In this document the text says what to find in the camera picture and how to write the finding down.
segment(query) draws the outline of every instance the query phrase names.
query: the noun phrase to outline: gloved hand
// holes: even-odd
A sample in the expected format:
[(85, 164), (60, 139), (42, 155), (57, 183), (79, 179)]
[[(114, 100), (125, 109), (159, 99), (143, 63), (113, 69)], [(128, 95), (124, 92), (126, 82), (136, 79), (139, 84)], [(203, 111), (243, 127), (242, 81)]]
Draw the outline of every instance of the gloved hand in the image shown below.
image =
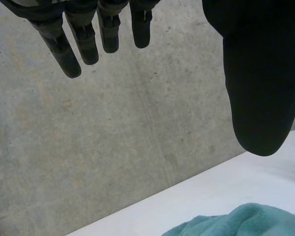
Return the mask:
[[(68, 20), (85, 64), (98, 62), (92, 19), (97, 11), (103, 48), (118, 50), (118, 14), (129, 0), (0, 0), (19, 17), (26, 18), (40, 33), (64, 73), (75, 78), (81, 67), (62, 29), (62, 13)], [(138, 48), (148, 46), (152, 9), (160, 0), (130, 0), (132, 31)]]
[(267, 156), (295, 118), (295, 0), (203, 0), (223, 36), (234, 131), (249, 152)]

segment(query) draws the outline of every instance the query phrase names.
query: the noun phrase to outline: gray concrete surface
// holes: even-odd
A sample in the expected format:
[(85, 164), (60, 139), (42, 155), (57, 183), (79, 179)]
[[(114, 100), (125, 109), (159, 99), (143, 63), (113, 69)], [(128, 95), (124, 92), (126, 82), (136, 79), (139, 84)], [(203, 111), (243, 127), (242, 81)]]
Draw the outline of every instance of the gray concrete surface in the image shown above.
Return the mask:
[(94, 66), (65, 22), (83, 70), (72, 80), (0, 4), (0, 236), (64, 236), (243, 152), (200, 1), (162, 1), (143, 50), (120, 17), (120, 50), (98, 34)]

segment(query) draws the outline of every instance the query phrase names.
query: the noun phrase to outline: teal towel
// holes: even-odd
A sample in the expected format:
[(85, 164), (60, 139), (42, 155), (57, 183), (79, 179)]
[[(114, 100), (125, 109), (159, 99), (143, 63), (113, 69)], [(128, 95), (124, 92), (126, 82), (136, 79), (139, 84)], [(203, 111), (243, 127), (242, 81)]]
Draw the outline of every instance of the teal towel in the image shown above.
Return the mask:
[(228, 215), (199, 215), (163, 236), (295, 236), (295, 215), (249, 203)]

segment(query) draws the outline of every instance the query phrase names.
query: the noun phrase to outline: black fabric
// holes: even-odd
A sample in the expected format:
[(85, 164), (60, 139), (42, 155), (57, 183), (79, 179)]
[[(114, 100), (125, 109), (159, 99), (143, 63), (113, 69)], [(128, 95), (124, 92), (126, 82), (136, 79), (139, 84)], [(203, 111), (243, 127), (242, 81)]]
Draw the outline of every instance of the black fabric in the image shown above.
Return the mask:
[[(203, 0), (203, 6), (224, 37), (235, 134), (247, 151), (267, 156), (281, 147), (295, 118), (295, 0), (233, 2)], [(221, 14), (224, 6), (229, 11)]]
[(59, 18), (64, 11), (63, 2), (38, 7), (24, 7), (11, 0), (0, 0), (10, 11), (21, 18), (33, 21), (48, 21)]

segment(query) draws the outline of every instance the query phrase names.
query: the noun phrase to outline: white surface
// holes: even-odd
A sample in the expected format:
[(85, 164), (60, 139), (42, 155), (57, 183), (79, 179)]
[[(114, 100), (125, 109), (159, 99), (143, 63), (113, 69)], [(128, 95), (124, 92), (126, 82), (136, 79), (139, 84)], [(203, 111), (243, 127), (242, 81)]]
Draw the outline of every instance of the white surface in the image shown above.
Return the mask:
[(271, 157), (244, 153), (68, 236), (161, 236), (249, 202), (295, 213), (295, 131)]

